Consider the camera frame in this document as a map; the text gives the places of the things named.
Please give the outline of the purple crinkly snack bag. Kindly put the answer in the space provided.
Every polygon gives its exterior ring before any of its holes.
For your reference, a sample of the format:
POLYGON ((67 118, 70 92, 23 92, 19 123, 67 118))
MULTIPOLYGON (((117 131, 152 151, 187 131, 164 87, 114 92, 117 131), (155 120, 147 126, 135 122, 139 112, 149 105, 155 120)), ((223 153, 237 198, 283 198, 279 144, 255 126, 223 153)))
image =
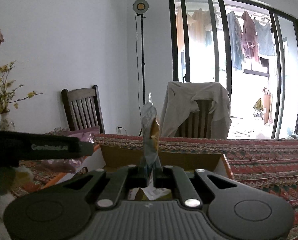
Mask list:
POLYGON ((52 172, 76 173, 86 157, 92 154, 95 135, 100 126, 77 131, 58 129, 44 135, 46 157, 39 160, 41 169, 52 172))

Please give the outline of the black framed sliding glass door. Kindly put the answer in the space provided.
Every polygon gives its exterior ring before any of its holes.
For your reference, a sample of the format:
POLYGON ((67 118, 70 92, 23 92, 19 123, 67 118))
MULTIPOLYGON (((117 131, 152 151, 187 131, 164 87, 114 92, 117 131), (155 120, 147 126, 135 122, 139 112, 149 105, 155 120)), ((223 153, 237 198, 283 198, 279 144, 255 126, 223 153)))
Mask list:
POLYGON ((230 139, 298 139, 298 19, 249 0, 169 0, 173 79, 217 82, 230 139))

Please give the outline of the chair under beige jacket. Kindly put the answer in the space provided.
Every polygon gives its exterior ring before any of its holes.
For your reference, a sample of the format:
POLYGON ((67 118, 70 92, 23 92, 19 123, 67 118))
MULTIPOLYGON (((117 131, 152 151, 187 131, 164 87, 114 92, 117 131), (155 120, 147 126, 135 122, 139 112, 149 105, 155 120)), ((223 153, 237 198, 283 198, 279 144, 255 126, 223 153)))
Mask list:
POLYGON ((211 138, 210 100, 197 100, 199 111, 191 112, 189 117, 178 127, 175 137, 180 138, 211 138))

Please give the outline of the beige jacket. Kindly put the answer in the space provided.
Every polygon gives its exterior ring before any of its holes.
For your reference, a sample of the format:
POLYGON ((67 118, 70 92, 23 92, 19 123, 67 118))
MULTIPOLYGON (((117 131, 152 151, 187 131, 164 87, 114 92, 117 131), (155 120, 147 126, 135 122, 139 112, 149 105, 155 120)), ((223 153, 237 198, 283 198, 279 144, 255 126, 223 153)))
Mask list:
POLYGON ((219 82, 182 83, 170 81, 160 117, 160 136, 174 137, 191 113, 199 112, 199 102, 209 102, 212 139, 227 139, 231 126, 229 92, 219 82))

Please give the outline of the studio light on tripod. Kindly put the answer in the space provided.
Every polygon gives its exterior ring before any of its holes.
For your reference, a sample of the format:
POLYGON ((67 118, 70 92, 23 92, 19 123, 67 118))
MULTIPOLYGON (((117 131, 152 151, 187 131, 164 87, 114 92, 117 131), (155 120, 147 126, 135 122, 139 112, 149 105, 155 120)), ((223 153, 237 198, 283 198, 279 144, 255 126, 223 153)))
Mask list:
POLYGON ((141 40, 141 81, 142 81, 142 101, 146 103, 146 88, 145 88, 145 59, 144 59, 144 19, 145 13, 148 11, 149 5, 145 0, 136 0, 133 3, 133 11, 136 17, 140 18, 140 40, 141 40))

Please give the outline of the pink hanging shirt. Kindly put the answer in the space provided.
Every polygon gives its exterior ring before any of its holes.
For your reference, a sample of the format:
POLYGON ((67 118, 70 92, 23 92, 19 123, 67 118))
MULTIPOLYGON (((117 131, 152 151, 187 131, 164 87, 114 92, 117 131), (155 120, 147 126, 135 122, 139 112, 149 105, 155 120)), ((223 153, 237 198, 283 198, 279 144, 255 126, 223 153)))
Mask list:
POLYGON ((259 63, 259 50, 257 42, 256 27, 253 19, 249 16, 247 11, 244 11, 242 16, 243 29, 241 37, 242 51, 246 59, 254 59, 259 63))

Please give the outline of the floral ceramic vase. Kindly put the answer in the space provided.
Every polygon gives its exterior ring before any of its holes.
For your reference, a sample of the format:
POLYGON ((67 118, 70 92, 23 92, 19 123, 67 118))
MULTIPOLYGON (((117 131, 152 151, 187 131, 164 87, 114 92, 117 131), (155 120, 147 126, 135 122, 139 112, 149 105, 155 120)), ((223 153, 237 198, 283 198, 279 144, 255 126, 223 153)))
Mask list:
POLYGON ((10 113, 2 113, 1 115, 1 120, 0 120, 0 130, 1 131, 10 131, 10 132, 15 132, 15 126, 14 122, 10 118, 10 113))

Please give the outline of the dark wooden chair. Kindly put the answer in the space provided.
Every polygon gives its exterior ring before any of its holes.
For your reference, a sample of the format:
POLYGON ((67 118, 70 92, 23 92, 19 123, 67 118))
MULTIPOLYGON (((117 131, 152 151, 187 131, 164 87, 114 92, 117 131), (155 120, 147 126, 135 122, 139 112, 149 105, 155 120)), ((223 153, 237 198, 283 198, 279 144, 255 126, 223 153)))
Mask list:
POLYGON ((97 85, 92 88, 63 89, 61 99, 70 131, 98 127, 100 133, 105 133, 97 85))

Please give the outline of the blue hanging garment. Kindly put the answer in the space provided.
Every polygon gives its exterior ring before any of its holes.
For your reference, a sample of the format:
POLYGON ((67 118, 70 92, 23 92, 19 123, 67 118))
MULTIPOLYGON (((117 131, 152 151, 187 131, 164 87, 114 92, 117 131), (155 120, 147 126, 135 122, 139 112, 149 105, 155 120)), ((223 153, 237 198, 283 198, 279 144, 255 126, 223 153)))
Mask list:
POLYGON ((227 13, 230 38, 231 66, 235 70, 242 70, 244 54, 241 47, 242 31, 238 19, 233 11, 227 13))

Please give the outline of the wall power outlet with plug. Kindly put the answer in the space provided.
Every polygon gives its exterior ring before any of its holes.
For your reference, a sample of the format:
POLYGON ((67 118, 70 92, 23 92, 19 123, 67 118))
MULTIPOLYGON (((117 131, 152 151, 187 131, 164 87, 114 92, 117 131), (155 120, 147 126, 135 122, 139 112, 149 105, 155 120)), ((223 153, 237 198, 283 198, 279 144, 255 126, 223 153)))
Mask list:
POLYGON ((122 126, 117 126, 116 127, 116 133, 118 135, 128 135, 127 130, 122 126))

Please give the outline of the silver gold snack packet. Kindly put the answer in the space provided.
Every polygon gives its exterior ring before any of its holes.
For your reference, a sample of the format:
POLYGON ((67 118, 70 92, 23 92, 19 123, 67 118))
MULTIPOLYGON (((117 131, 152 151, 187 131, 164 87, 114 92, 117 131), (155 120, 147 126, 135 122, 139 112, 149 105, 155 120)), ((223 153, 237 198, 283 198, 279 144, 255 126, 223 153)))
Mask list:
POLYGON ((143 152, 146 167, 151 169, 158 156, 160 124, 157 120, 157 109, 152 102, 152 94, 141 109, 141 127, 143 138, 143 152))

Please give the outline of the open cardboard box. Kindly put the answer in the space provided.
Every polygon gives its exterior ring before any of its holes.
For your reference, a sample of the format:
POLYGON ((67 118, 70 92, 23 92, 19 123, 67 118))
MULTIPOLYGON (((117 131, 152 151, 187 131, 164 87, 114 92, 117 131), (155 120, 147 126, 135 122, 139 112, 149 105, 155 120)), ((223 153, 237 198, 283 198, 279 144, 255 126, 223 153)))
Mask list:
MULTIPOLYGON (((82 163, 88 173, 73 178, 66 175, 67 180, 60 184, 51 184, 37 192, 40 201, 55 202, 61 206, 64 202, 85 201, 101 209, 113 208, 121 199, 125 199, 129 190, 126 183, 128 165, 140 166, 142 150, 121 148, 116 146, 96 145, 92 155, 82 163)), ((173 166, 173 172, 185 180, 186 171, 193 173, 196 169, 213 172, 225 178, 233 179, 233 173, 226 157, 221 153, 195 154, 159 151, 153 167, 173 166)))

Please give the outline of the patterned red tablecloth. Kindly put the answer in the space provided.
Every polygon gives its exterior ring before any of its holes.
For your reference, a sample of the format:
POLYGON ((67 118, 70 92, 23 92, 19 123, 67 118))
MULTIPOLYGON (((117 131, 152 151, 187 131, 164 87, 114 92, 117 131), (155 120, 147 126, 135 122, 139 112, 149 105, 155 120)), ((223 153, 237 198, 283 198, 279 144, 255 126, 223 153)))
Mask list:
MULTIPOLYGON (((141 137, 98 134, 95 146, 143 151, 141 137)), ((113 208, 85 201, 13 201, 3 220, 12 239, 298 239, 298 140, 162 138, 159 151, 223 154, 233 179, 196 169, 157 200, 113 208)))

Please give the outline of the light blue hanging shirt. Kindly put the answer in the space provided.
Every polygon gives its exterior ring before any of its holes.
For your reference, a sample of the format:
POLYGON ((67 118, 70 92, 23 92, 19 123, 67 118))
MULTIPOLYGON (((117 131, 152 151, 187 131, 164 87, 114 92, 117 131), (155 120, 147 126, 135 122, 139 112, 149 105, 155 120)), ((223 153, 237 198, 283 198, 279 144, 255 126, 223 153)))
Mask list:
POLYGON ((257 20, 254 20, 254 24, 257 33, 257 42, 259 45, 259 54, 262 56, 274 56, 275 45, 273 43, 270 24, 266 23, 263 25, 257 20))

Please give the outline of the yellow flower branches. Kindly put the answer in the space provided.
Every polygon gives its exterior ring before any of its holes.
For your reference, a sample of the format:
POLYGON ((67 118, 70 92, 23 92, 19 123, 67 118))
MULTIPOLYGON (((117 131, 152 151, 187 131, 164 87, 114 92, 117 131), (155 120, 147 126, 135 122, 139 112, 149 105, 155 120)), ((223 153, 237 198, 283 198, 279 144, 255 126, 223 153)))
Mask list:
POLYGON ((34 96, 42 95, 35 90, 28 92, 28 94, 22 98, 16 98, 16 91, 24 84, 15 85, 16 80, 10 79, 9 75, 14 69, 15 62, 12 61, 8 64, 0 66, 0 114, 9 113, 9 105, 12 104, 15 109, 18 109, 18 104, 21 101, 31 99, 34 96))

